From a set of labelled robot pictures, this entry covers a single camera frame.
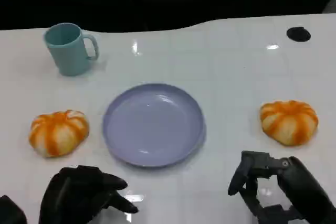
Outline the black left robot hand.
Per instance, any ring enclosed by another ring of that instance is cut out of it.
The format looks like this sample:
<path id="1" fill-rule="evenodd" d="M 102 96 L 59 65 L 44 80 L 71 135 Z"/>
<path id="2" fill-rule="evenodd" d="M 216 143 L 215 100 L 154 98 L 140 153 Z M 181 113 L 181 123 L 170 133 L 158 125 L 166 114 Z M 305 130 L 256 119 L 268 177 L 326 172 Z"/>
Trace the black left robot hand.
<path id="1" fill-rule="evenodd" d="M 47 186 L 39 223 L 89 223 L 109 207 L 135 214 L 138 208 L 118 193 L 127 186 L 124 179 L 97 167 L 64 167 Z"/>

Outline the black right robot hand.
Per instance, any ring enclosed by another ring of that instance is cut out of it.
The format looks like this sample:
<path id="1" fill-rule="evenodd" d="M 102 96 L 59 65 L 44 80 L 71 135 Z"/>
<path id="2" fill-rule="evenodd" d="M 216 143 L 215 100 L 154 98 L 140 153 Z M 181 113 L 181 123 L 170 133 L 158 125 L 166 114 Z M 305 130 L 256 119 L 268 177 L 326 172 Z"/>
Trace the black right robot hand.
<path id="1" fill-rule="evenodd" d="M 319 182 L 296 157 L 276 159 L 265 152 L 243 151 L 228 188 L 230 196 L 239 193 L 258 223 L 335 223 L 335 206 Z M 279 188 L 292 203 L 263 207 L 257 199 L 258 179 L 277 177 Z"/>

